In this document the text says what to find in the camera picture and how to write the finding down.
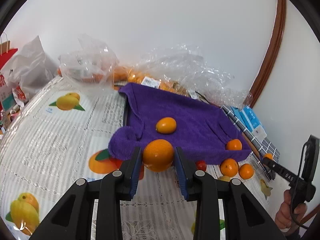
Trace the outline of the person's right hand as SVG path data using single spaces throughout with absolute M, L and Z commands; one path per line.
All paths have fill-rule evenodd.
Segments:
M 280 205 L 276 213 L 274 222 L 280 230 L 287 229 L 289 231 L 296 231 L 299 226 L 294 222 L 292 215 L 295 215 L 295 220 L 300 222 L 307 211 L 306 204 L 299 204 L 294 211 L 291 210 L 291 194 L 289 190 L 284 191 L 284 201 Z

